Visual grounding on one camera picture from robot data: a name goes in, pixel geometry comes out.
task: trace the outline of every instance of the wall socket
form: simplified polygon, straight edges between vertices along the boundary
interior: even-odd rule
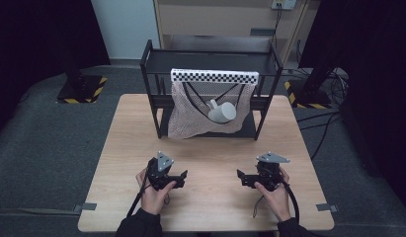
[[[283,10],[292,10],[294,9],[296,2],[297,0],[274,0],[271,4],[271,8],[273,10],[278,10],[281,4]]]

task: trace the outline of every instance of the wall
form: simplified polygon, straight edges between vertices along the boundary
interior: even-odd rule
[[[151,0],[92,0],[110,59],[139,59],[147,40],[159,45]]]

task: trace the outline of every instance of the black and white checkerboard pattern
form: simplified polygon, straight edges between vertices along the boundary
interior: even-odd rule
[[[172,69],[172,82],[258,84],[258,72]]]

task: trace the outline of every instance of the caution stripe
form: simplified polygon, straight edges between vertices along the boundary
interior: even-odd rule
[[[103,77],[99,83],[98,89],[94,93],[93,98],[87,98],[87,99],[65,98],[63,100],[59,100],[58,102],[66,103],[66,104],[95,103],[98,100],[99,96],[101,95],[106,82],[107,82],[107,78]]]
[[[332,109],[332,106],[329,104],[300,104],[296,102],[294,92],[291,88],[289,82],[284,83],[286,92],[288,93],[288,99],[291,105],[294,108],[301,108],[301,109]]]

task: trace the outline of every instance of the wooden table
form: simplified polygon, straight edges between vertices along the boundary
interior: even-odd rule
[[[277,219],[264,201],[252,217],[257,190],[242,187],[236,169],[257,174],[256,156],[268,151],[290,160],[282,164],[300,210],[300,224],[310,230],[329,230],[334,221],[288,99],[274,96],[260,137],[157,138],[146,95],[123,95],[114,116],[78,227],[83,232],[116,231],[131,207],[139,186],[135,175],[157,151],[175,160],[169,175],[188,170],[182,189],[170,193],[161,212],[164,231],[265,231],[277,229]]]

